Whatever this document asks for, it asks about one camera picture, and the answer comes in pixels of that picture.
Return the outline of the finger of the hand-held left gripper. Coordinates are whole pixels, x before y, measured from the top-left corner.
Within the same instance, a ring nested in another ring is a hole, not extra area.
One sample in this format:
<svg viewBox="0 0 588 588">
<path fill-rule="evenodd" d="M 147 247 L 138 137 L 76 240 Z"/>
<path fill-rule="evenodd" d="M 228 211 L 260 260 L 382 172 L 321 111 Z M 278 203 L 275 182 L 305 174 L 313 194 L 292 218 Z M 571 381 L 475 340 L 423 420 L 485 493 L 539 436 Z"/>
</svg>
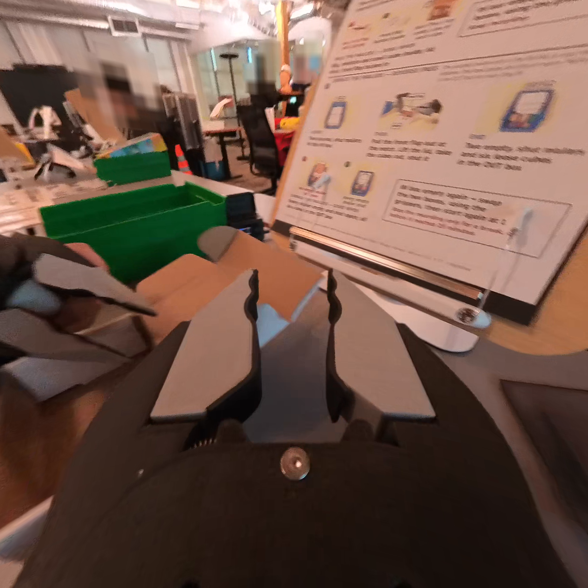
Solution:
<svg viewBox="0 0 588 588">
<path fill-rule="evenodd" d="M 32 274 L 40 284 L 60 292 L 90 296 L 143 315 L 157 315 L 140 293 L 99 267 L 41 254 L 32 263 Z"/>
<path fill-rule="evenodd" d="M 91 318 L 56 326 L 20 309 L 1 312 L 1 364 L 17 359 L 124 361 L 138 355 L 133 313 L 102 307 Z"/>
</svg>

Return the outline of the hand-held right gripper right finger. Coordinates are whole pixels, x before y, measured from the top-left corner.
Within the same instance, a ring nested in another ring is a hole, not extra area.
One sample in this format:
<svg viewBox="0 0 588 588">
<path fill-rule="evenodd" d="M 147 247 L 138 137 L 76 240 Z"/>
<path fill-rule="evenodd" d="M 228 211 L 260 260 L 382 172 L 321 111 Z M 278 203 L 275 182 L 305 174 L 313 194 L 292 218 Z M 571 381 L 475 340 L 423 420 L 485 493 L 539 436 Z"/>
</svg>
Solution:
<svg viewBox="0 0 588 588">
<path fill-rule="evenodd" d="M 397 323 L 337 270 L 327 277 L 326 404 L 332 422 L 430 422 L 436 413 Z"/>
</svg>

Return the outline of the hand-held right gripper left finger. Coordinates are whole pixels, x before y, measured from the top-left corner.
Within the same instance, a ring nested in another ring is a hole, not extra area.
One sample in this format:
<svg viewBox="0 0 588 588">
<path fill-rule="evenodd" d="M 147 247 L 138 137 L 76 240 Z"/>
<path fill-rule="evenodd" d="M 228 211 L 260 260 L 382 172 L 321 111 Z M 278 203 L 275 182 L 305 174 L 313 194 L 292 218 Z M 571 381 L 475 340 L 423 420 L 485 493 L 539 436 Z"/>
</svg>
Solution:
<svg viewBox="0 0 588 588">
<path fill-rule="evenodd" d="M 187 325 L 151 420 L 195 420 L 244 384 L 259 364 L 258 272 L 249 269 Z"/>
</svg>

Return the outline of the green plastic bin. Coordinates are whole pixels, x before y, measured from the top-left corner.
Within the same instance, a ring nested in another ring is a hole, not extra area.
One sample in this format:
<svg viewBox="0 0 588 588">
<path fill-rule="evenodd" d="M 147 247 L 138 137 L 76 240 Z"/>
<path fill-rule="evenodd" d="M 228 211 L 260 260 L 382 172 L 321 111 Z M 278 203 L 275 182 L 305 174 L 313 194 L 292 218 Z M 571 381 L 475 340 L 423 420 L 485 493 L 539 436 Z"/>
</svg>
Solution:
<svg viewBox="0 0 588 588">
<path fill-rule="evenodd" d="M 139 153 L 117 158 L 96 158 L 93 165 L 97 177 L 109 187 L 171 176 L 167 151 Z"/>
<path fill-rule="evenodd" d="M 226 197 L 193 183 L 46 206 L 40 216 L 49 238 L 88 244 L 125 284 L 136 284 L 185 254 L 204 257 L 201 234 L 227 224 Z"/>
</svg>

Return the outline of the white cardboard mailer box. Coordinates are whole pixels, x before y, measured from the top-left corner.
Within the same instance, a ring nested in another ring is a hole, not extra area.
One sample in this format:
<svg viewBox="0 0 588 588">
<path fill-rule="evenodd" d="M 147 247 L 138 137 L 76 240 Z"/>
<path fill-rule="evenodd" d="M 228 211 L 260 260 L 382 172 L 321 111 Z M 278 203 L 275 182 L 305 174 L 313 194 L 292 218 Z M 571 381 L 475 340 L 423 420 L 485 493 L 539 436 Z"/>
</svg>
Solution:
<svg viewBox="0 0 588 588">
<path fill-rule="evenodd" d="M 283 327 L 298 319 L 318 291 L 323 276 L 281 248 L 284 238 L 275 245 L 228 228 L 207 234 L 224 241 L 213 261 L 185 254 L 139 283 L 138 292 L 157 312 L 138 320 L 150 342 L 160 343 L 246 269 L 259 272 L 260 310 L 275 312 Z M 132 366 L 41 402 L 11 378 L 1 384 L 1 584 L 16 575 L 32 549 L 80 439 Z"/>
</svg>

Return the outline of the colourful printed box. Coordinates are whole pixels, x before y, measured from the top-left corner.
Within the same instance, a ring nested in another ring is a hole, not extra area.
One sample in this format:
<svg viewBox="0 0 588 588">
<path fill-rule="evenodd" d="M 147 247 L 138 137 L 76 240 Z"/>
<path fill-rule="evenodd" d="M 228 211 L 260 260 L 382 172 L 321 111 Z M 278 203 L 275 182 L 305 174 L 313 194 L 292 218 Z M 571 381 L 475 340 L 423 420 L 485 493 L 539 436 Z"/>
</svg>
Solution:
<svg viewBox="0 0 588 588">
<path fill-rule="evenodd" d="M 120 158 L 131 155 L 143 155 L 153 152 L 165 152 L 168 148 L 159 133 L 148 133 L 114 145 L 100 153 L 100 158 Z"/>
</svg>

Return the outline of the person's left hand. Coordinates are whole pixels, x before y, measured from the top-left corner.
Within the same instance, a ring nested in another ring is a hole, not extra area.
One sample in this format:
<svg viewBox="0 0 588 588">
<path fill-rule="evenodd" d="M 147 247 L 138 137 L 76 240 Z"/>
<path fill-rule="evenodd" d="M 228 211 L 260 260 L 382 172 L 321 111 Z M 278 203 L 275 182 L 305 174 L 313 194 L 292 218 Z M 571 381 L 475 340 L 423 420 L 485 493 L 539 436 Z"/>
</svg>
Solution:
<svg viewBox="0 0 588 588">
<path fill-rule="evenodd" d="M 93 266 L 102 268 L 107 273 L 110 273 L 110 269 L 106 261 L 99 254 L 97 254 L 92 249 L 92 247 L 87 243 L 66 243 L 65 246 L 70 248 L 72 251 L 76 252 L 78 255 L 85 258 Z"/>
</svg>

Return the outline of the black device with small screen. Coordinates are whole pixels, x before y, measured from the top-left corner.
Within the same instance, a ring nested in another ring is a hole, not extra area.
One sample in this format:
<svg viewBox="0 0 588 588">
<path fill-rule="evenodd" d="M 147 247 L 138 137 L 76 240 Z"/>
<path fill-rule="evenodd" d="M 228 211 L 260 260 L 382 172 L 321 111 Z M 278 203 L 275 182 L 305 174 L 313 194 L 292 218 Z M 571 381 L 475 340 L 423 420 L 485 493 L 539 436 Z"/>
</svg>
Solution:
<svg viewBox="0 0 588 588">
<path fill-rule="evenodd" d="M 251 237 L 264 242 L 266 228 L 254 201 L 254 193 L 241 191 L 224 197 L 226 223 Z"/>
</svg>

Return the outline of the silver metal tray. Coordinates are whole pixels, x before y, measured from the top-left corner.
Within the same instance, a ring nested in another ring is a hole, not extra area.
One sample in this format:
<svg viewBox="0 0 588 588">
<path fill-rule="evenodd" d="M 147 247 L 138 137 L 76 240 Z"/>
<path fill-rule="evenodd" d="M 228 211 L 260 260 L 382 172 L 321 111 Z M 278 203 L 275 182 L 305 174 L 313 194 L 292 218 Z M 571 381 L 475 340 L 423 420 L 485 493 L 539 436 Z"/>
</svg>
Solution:
<svg viewBox="0 0 588 588">
<path fill-rule="evenodd" d="M 501 380 L 569 515 L 587 532 L 587 391 Z"/>
</svg>

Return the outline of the black mesh office chair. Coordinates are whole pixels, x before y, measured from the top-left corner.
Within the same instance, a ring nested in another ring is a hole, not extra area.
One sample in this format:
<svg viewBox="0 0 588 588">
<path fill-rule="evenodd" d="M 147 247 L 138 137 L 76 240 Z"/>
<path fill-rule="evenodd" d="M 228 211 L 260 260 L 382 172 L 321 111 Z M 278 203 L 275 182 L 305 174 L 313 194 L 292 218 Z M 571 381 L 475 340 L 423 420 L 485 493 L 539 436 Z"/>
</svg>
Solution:
<svg viewBox="0 0 588 588">
<path fill-rule="evenodd" d="M 284 164 L 280 161 L 280 151 L 265 110 L 238 104 L 236 111 L 249 146 L 249 170 L 255 177 L 270 180 L 270 187 L 261 190 L 261 194 L 275 196 Z"/>
</svg>

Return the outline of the black floor lamp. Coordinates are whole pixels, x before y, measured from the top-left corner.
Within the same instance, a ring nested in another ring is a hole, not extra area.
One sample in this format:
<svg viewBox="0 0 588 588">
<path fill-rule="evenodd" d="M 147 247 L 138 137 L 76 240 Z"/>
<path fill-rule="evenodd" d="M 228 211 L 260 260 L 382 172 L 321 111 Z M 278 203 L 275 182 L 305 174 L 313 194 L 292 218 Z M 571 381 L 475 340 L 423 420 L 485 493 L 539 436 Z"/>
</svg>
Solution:
<svg viewBox="0 0 588 588">
<path fill-rule="evenodd" d="M 236 65 L 235 63 L 237 63 L 239 61 L 239 53 L 235 52 L 235 51 L 222 51 L 219 54 L 219 60 L 221 60 L 224 63 L 224 69 L 225 69 L 225 73 L 228 75 L 228 79 L 231 85 L 231 97 L 232 97 L 232 102 L 233 102 L 233 106 L 236 108 L 238 105 L 238 93 L 237 93 L 237 87 L 236 87 Z"/>
</svg>

